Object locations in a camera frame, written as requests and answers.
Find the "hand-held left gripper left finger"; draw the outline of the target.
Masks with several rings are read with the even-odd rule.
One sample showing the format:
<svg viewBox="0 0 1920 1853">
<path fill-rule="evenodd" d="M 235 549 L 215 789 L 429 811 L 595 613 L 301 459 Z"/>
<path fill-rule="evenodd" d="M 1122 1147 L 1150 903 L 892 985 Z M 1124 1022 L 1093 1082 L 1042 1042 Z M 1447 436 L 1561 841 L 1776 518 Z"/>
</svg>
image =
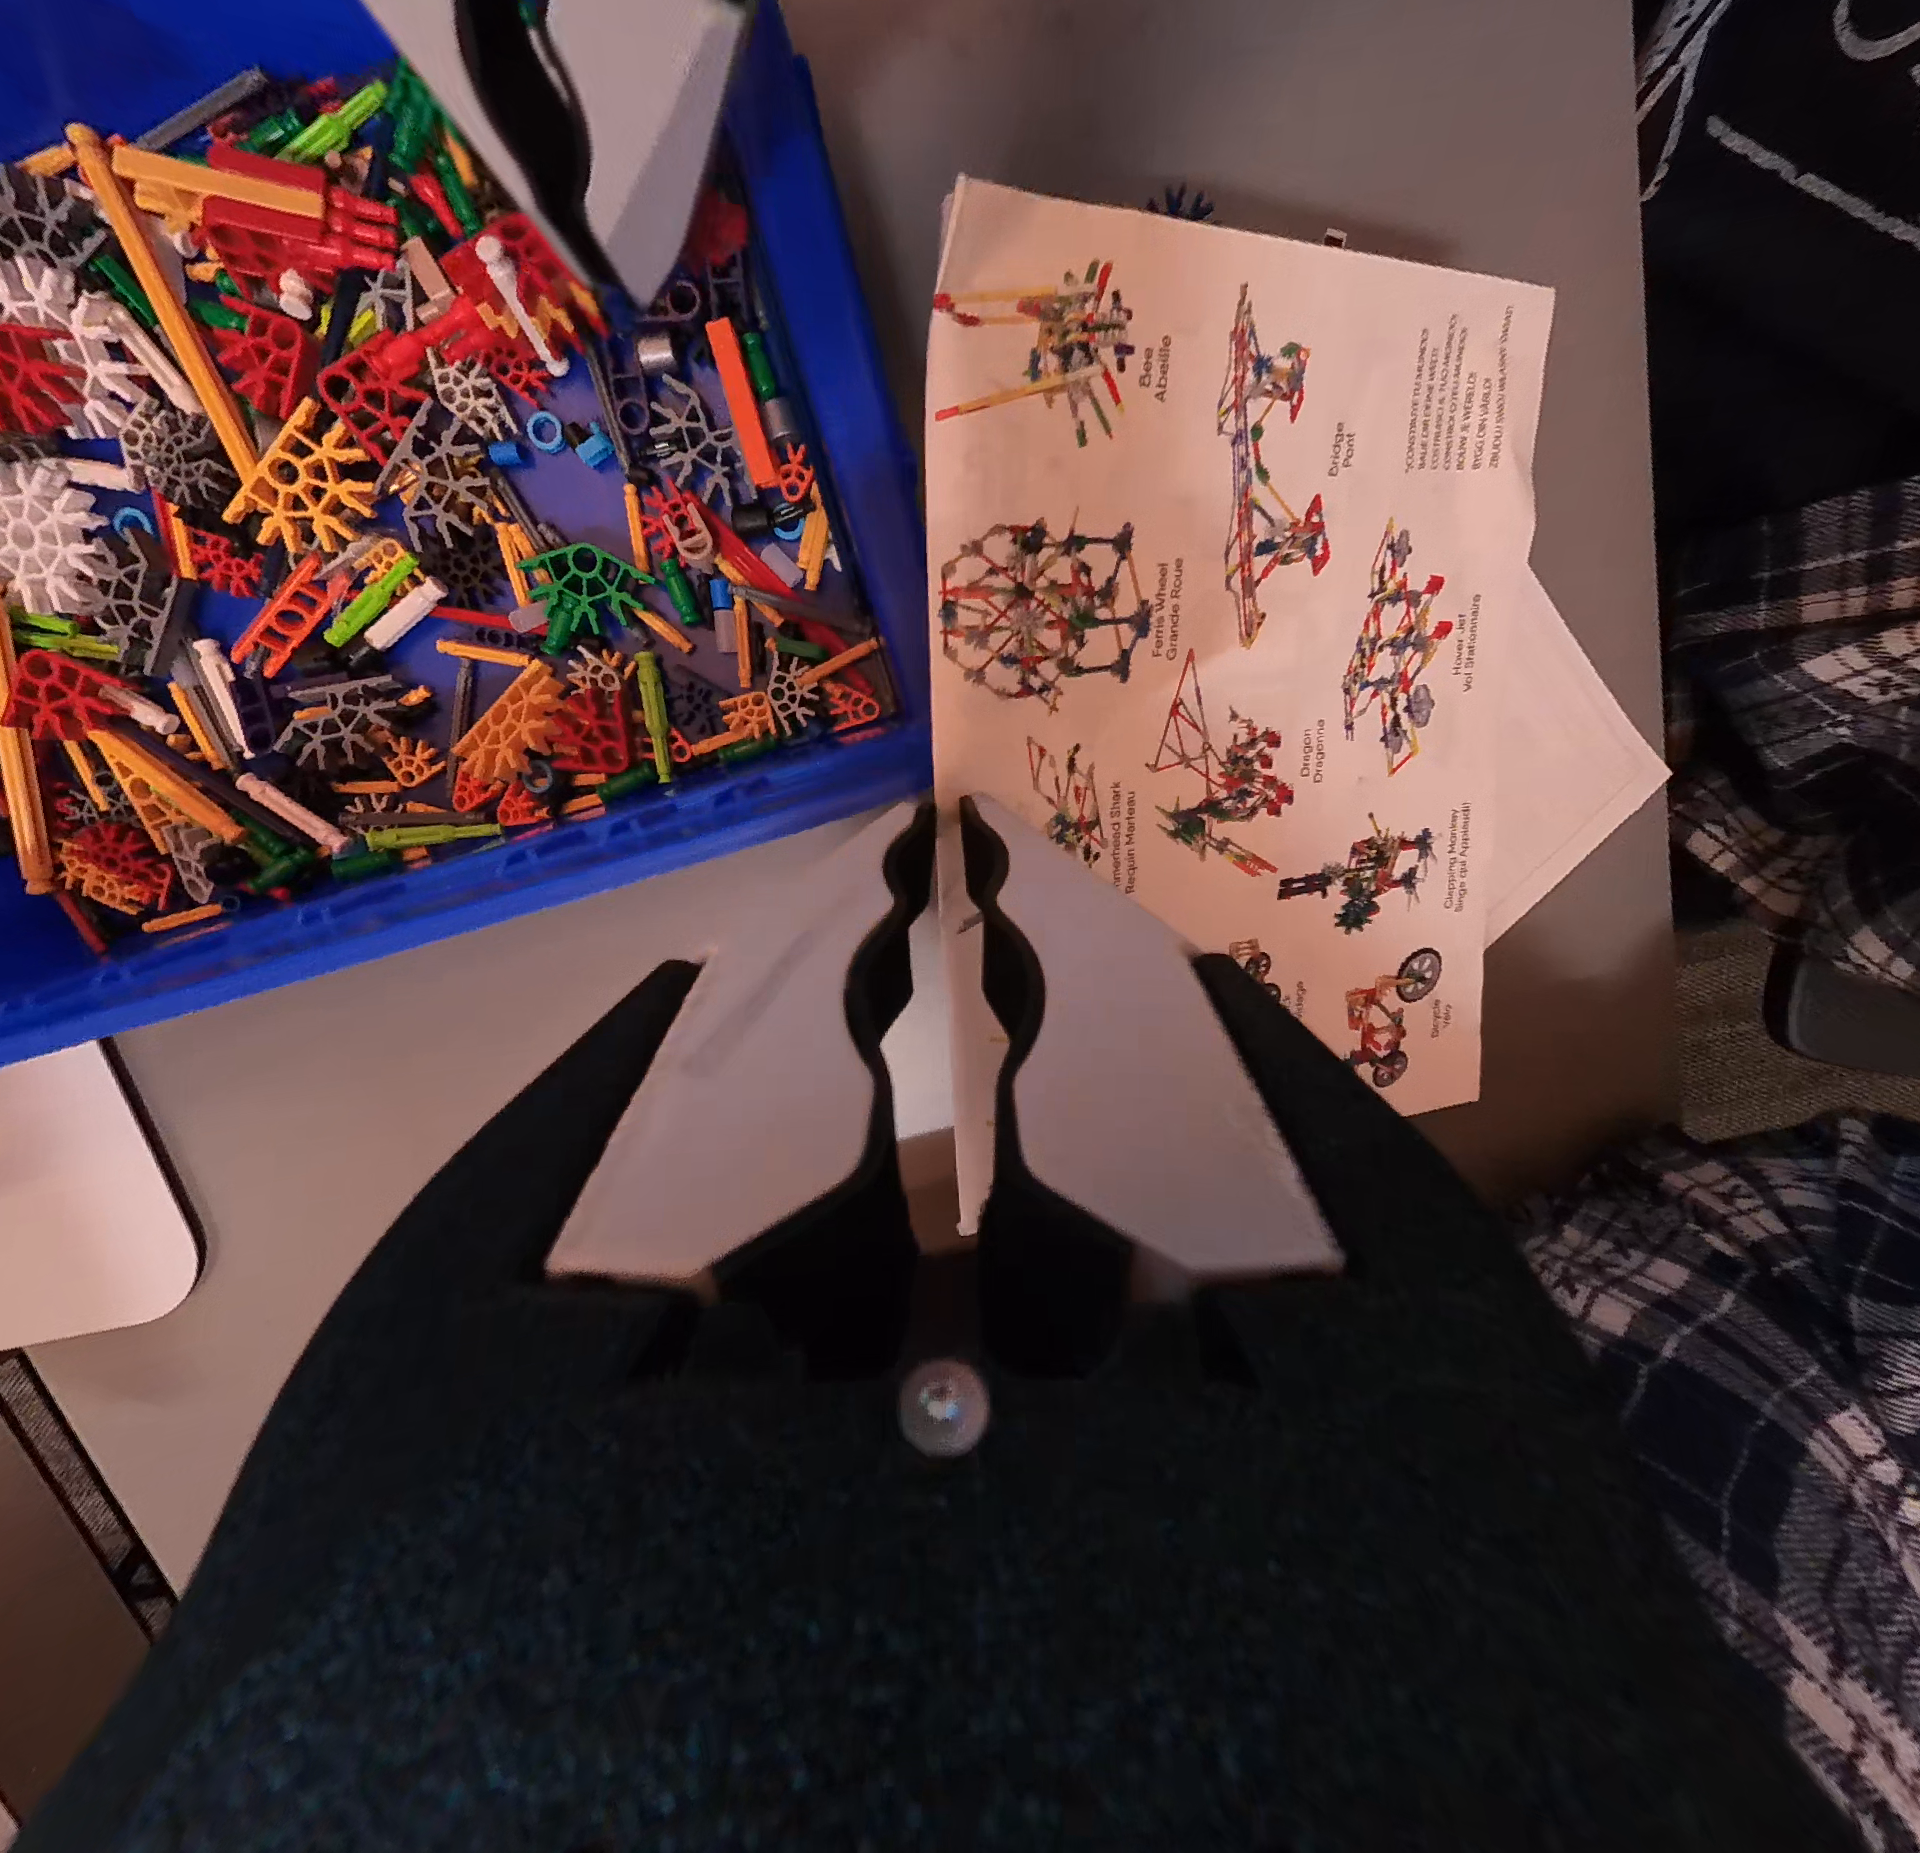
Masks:
<svg viewBox="0 0 1920 1853">
<path fill-rule="evenodd" d="M 713 939 L 549 1278 L 708 1280 L 804 1352 L 901 1349 L 920 1254 L 881 1040 L 912 992 L 933 837 L 927 800 L 888 806 Z"/>
</svg>

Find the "white paper sheet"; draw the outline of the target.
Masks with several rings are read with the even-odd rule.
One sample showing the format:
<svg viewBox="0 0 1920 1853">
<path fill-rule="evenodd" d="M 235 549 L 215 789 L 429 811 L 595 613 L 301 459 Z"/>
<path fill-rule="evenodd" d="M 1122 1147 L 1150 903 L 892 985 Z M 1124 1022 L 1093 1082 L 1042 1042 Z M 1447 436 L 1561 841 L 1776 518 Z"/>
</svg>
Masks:
<svg viewBox="0 0 1920 1853">
<path fill-rule="evenodd" d="M 1503 937 L 1668 781 L 1532 570 L 1499 633 L 1485 939 Z"/>
</svg>

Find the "blue plastic bin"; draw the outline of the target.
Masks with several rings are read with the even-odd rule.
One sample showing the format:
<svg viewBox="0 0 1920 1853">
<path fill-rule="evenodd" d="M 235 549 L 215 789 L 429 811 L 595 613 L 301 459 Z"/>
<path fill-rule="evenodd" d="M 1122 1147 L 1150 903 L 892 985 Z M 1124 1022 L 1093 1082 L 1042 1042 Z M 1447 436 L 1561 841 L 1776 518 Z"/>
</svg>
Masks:
<svg viewBox="0 0 1920 1853">
<path fill-rule="evenodd" d="M 67 140 L 156 144 L 237 73 L 318 80 L 406 61 L 361 0 L 3 0 L 3 159 Z M 92 954 L 3 869 L 3 1064 L 336 973 L 467 929 L 874 808 L 931 781 L 923 528 L 880 367 L 812 80 L 778 0 L 753 0 L 705 173 L 728 155 L 755 221 L 775 367 L 812 420 L 835 539 L 897 689 L 874 737 L 814 743 L 705 785 L 661 785 L 585 824 L 397 879 L 253 911 L 215 931 Z"/>
</svg>

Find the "printed toy instruction sheet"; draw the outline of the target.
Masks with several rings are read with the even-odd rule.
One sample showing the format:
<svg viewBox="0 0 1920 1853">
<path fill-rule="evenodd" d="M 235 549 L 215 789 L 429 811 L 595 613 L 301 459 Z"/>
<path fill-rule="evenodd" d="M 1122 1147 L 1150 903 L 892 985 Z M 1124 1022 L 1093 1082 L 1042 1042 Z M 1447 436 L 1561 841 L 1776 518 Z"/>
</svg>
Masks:
<svg viewBox="0 0 1920 1853">
<path fill-rule="evenodd" d="M 1476 1101 L 1553 296 L 962 175 L 938 805 L 993 800 L 1418 1117 Z"/>
</svg>

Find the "pile of colourful construction toy pieces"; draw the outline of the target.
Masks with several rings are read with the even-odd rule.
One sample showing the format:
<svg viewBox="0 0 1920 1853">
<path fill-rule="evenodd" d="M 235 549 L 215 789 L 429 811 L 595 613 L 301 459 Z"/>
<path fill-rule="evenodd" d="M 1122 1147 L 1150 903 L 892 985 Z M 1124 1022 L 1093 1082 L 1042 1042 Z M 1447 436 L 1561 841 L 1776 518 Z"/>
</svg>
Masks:
<svg viewBox="0 0 1920 1853">
<path fill-rule="evenodd" d="M 407 61 L 3 159 L 3 869 L 92 954 L 899 713 L 728 155 L 642 301 Z"/>
</svg>

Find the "plaid pants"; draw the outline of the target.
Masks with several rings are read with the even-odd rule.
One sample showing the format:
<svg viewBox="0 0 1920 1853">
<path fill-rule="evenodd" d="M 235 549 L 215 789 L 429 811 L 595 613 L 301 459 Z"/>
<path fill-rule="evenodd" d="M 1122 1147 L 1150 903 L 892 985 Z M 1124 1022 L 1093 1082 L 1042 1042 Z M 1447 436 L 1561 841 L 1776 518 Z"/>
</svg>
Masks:
<svg viewBox="0 0 1920 1853">
<path fill-rule="evenodd" d="M 1915 1000 L 1915 478 L 1696 539 L 1669 831 L 1781 945 Z M 1540 1200 L 1594 1363 L 1811 1848 L 1915 1848 L 1915 1117 L 1663 1130 Z"/>
</svg>

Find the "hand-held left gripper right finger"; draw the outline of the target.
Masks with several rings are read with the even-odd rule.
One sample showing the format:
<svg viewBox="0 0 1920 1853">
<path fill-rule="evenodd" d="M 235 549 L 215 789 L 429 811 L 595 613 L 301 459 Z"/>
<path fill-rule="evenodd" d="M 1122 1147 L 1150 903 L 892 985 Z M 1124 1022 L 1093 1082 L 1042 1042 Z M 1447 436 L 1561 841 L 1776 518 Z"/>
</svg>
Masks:
<svg viewBox="0 0 1920 1853">
<path fill-rule="evenodd" d="M 1341 1250 L 1187 943 L 988 795 L 954 814 L 954 1137 L 993 1352 L 1108 1352 L 1159 1293 Z"/>
</svg>

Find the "dark printed cloth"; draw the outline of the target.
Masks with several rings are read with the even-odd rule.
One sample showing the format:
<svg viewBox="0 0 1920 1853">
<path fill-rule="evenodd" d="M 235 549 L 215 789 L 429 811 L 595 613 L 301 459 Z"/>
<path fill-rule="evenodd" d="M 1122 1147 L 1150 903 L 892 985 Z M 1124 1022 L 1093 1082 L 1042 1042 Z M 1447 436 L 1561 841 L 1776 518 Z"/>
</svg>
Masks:
<svg viewBox="0 0 1920 1853">
<path fill-rule="evenodd" d="M 1917 0 L 1633 0 L 1655 534 L 1915 473 Z"/>
</svg>

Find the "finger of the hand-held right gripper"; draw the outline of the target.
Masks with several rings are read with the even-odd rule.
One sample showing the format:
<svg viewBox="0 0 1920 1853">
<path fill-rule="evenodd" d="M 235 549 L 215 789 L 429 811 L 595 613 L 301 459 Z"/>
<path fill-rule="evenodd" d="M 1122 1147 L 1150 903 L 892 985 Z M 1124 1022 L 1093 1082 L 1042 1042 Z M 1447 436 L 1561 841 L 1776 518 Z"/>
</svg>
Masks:
<svg viewBox="0 0 1920 1853">
<path fill-rule="evenodd" d="M 588 277 L 650 297 L 678 259 L 753 0 L 534 0 L 557 109 L 528 168 Z"/>
<path fill-rule="evenodd" d="M 588 120 L 547 33 L 547 0 L 361 3 L 567 263 L 611 288 L 611 259 L 588 224 Z"/>
</svg>

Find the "white rounded slab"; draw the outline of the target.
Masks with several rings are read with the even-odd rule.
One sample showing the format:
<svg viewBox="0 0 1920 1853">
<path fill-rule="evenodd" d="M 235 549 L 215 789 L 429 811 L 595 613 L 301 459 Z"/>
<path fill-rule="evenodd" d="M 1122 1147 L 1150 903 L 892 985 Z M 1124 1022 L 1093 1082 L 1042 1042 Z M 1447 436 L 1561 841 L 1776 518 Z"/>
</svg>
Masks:
<svg viewBox="0 0 1920 1853">
<path fill-rule="evenodd" d="M 115 1050 L 1 1072 L 1 1350 L 138 1327 L 194 1291 L 204 1244 Z"/>
</svg>

